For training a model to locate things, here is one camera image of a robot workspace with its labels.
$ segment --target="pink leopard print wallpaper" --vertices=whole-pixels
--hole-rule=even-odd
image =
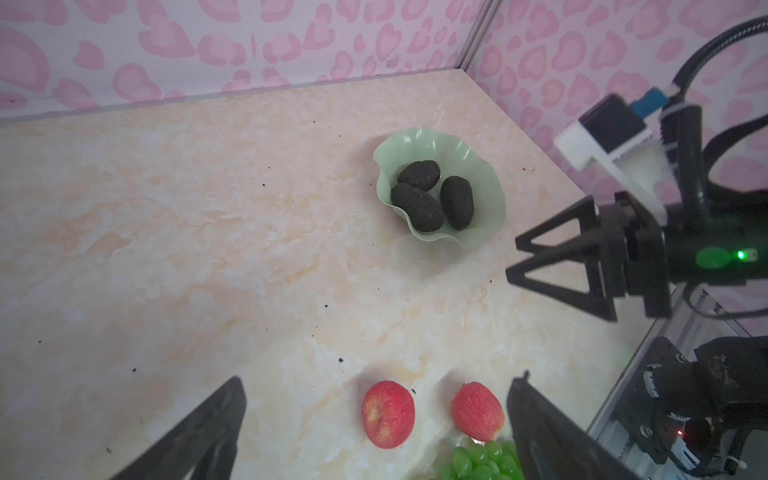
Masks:
[[[592,165],[571,168],[555,135],[609,92],[628,101],[665,87],[708,39],[768,14],[765,0],[505,0],[469,74],[586,193],[613,201],[613,177]],[[742,41],[699,73],[688,99],[704,107],[704,140],[768,112],[768,35]],[[652,121],[658,132],[658,123]],[[738,190],[768,188],[768,130],[728,151],[710,177]],[[657,185],[679,199],[674,184]],[[710,293],[729,311],[768,306],[768,282]],[[768,322],[745,320],[752,333]]]
[[[0,0],[0,118],[453,66],[482,0]]]

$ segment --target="table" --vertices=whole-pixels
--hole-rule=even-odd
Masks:
[[[373,151],[414,126],[496,169],[508,218],[479,249],[376,196]],[[9,124],[0,151],[2,478],[108,478],[232,375],[233,478],[428,478],[463,382],[505,404],[529,369],[586,428],[637,346],[506,283],[515,234],[582,193],[463,71]],[[359,413],[381,379],[416,405],[388,451]]]

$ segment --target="red fruit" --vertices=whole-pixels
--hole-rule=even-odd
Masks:
[[[480,442],[496,438],[506,421],[502,404],[481,383],[464,385],[453,397],[451,413],[456,428]]]
[[[362,401],[366,435],[380,449],[394,449],[411,435],[416,408],[411,392],[385,380],[376,383]]]

